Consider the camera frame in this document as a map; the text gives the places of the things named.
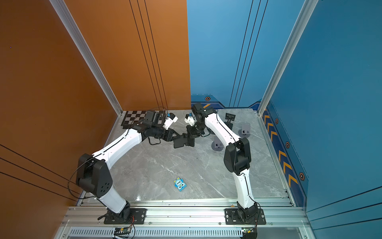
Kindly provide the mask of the grey round stand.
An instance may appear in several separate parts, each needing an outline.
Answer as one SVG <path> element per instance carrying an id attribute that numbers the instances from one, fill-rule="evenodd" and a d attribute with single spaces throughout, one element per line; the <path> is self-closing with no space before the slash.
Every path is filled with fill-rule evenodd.
<path id="1" fill-rule="evenodd" d="M 221 142 L 221 140 L 217 136 L 215 136 L 214 141 L 211 144 L 211 148 L 214 151 L 222 151 L 224 150 L 225 146 Z"/>
<path id="2" fill-rule="evenodd" d="M 249 123 L 243 123 L 238 133 L 240 137 L 249 137 L 251 135 L 251 125 Z"/>

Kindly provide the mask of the black folding phone stand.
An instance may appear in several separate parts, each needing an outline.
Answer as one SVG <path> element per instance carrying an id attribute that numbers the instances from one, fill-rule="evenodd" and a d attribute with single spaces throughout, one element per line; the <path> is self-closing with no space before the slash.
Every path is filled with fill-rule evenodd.
<path id="1" fill-rule="evenodd" d="M 225 124 L 229 127 L 230 130 L 233 129 L 233 121 L 235 121 L 235 118 L 236 118 L 236 115 L 234 114 L 230 114 L 230 113 L 226 113 L 225 114 L 225 119 L 226 119 L 226 122 Z"/>

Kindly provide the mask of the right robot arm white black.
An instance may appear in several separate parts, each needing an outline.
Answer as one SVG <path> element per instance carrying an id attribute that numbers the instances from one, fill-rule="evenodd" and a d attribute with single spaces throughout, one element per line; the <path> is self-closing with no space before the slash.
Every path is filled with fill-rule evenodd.
<path id="1" fill-rule="evenodd" d="M 250 183 L 251 150 L 247 138 L 240 138 L 227 126 L 212 107 L 203 107 L 201 103 L 192 106 L 192 113 L 185 118 L 187 133 L 181 146 L 194 146 L 195 139 L 209 128 L 225 148 L 223 162 L 232 173 L 237 190 L 237 210 L 240 222 L 259 224 L 260 205 L 254 200 Z"/>

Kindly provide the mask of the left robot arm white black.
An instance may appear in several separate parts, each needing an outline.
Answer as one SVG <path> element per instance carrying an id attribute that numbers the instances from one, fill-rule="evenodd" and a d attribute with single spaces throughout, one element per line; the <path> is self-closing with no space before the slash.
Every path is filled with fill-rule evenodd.
<path id="1" fill-rule="evenodd" d="M 116 190 L 111 170 L 117 162 L 135 146 L 152 138 L 171 142 L 179 134 L 171 129 L 178 120 L 174 113 L 147 111 L 144 118 L 132 121 L 117 139 L 104 148 L 83 154 L 73 173 L 76 185 L 91 193 L 107 209 L 102 216 L 106 223 L 126 224 L 132 221 L 130 203 Z"/>

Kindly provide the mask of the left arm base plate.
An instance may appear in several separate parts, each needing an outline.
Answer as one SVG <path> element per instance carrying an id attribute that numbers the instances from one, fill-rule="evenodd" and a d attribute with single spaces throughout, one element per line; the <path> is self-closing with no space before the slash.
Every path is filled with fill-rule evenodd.
<path id="1" fill-rule="evenodd" d="M 105 225 L 122 225 L 134 224 L 143 225 L 146 218 L 147 209 L 145 208 L 129 208 L 122 210 L 121 213 L 116 214 L 110 210 L 107 211 L 104 218 Z"/>

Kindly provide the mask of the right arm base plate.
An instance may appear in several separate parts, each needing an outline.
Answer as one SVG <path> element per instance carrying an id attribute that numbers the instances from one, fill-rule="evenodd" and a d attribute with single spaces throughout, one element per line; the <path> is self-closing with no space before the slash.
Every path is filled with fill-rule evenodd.
<path id="1" fill-rule="evenodd" d="M 266 225 L 266 218 L 263 209 L 257 209 L 255 212 L 244 212 L 238 208 L 224 209 L 225 223 L 227 225 Z"/>

